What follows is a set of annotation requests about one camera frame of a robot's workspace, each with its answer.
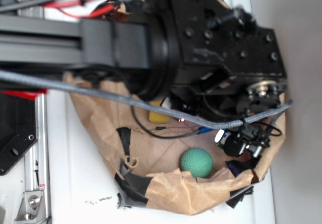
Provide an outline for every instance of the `paper bag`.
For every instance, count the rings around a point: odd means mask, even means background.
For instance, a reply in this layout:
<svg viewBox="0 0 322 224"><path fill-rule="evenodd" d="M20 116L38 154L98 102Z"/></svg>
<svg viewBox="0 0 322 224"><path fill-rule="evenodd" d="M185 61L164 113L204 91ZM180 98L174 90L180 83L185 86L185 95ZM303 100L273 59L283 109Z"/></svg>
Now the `paper bag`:
<svg viewBox="0 0 322 224"><path fill-rule="evenodd" d="M128 95L122 83L102 82L101 89ZM262 181L285 138L285 116L282 116L277 127L283 135L271 137L271 147L263 151L254 169L234 176L227 161L242 163L250 159L249 153L239 158L228 157L214 143L216 131L181 139L157 139L137 126L128 105L75 94L71 98L81 122L116 180L124 205L186 215L204 212L230 200L234 191ZM152 124L147 111L135 109L135 112L141 123L155 134L179 135L198 128L193 123L178 123L175 119L168 124ZM158 126L166 128L154 130ZM208 151L213 158L214 169L206 179L196 179L190 172L180 171L181 155L194 147Z"/></svg>

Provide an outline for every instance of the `green foam ball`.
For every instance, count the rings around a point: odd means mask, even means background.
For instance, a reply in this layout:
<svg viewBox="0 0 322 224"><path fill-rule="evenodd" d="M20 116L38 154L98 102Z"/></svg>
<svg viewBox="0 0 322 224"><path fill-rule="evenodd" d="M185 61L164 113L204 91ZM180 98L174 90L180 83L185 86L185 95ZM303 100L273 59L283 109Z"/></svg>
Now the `green foam ball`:
<svg viewBox="0 0 322 224"><path fill-rule="evenodd" d="M180 165L182 171L190 171L195 178L207 178L213 169L211 155L201 148L185 151L181 156Z"/></svg>

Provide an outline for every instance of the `yellow object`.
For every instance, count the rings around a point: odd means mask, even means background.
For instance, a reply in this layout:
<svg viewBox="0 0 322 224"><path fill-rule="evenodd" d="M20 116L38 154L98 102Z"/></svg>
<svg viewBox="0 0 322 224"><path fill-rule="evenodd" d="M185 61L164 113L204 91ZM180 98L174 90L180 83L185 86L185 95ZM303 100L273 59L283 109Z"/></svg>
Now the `yellow object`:
<svg viewBox="0 0 322 224"><path fill-rule="evenodd" d="M162 103L162 100L157 101L157 102L150 102L150 103L155 106L160 106ZM158 124L168 123L168 122L170 122L170 117L160 114L160 113L150 112L149 113L149 121L151 123L158 123Z"/></svg>

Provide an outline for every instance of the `bolt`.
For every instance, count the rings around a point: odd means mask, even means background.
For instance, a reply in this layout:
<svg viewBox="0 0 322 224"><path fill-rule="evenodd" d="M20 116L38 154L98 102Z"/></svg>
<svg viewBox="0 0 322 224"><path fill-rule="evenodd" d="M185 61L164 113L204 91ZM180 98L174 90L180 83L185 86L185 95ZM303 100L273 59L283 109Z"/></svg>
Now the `bolt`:
<svg viewBox="0 0 322 224"><path fill-rule="evenodd" d="M31 219L31 214L30 213L24 214L24 220L30 220L30 219Z"/></svg>
<svg viewBox="0 0 322 224"><path fill-rule="evenodd" d="M260 92L258 92L258 96L259 97L264 97L264 96L266 96L266 94L267 94L266 91L260 91Z"/></svg>
<svg viewBox="0 0 322 224"><path fill-rule="evenodd" d="M40 203L40 198L36 195L33 195L29 198L29 204L31 206L35 206Z"/></svg>
<svg viewBox="0 0 322 224"><path fill-rule="evenodd" d="M240 31L236 31L235 32L235 38L236 39L241 39L241 37L242 37L242 34L240 33Z"/></svg>
<svg viewBox="0 0 322 224"><path fill-rule="evenodd" d="M270 34L268 34L268 35L266 35L265 40L267 43L270 43L273 41L273 37Z"/></svg>
<svg viewBox="0 0 322 224"><path fill-rule="evenodd" d="M246 51L242 51L240 52L239 56L242 58L242 59L245 59L247 57L247 52Z"/></svg>
<svg viewBox="0 0 322 224"><path fill-rule="evenodd" d="M211 38L212 38L212 36L213 36L213 34L212 34L212 32L211 32L209 29L207 29L207 30L205 30L205 32L204 32L204 36L205 36L207 39L211 39Z"/></svg>
<svg viewBox="0 0 322 224"><path fill-rule="evenodd" d="M278 60L278 55L276 52L271 53L271 60L272 61L277 61Z"/></svg>
<svg viewBox="0 0 322 224"><path fill-rule="evenodd" d="M186 28L185 33L189 38L192 38L192 36L195 34L192 28Z"/></svg>

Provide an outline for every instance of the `black metal bracket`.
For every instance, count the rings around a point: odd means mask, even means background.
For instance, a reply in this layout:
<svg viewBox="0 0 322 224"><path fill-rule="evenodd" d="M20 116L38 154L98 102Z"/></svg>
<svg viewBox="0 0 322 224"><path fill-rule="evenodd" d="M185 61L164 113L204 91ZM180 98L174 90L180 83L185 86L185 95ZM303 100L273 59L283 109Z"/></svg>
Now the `black metal bracket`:
<svg viewBox="0 0 322 224"><path fill-rule="evenodd" d="M36 142L35 108L35 101L0 94L0 176Z"/></svg>

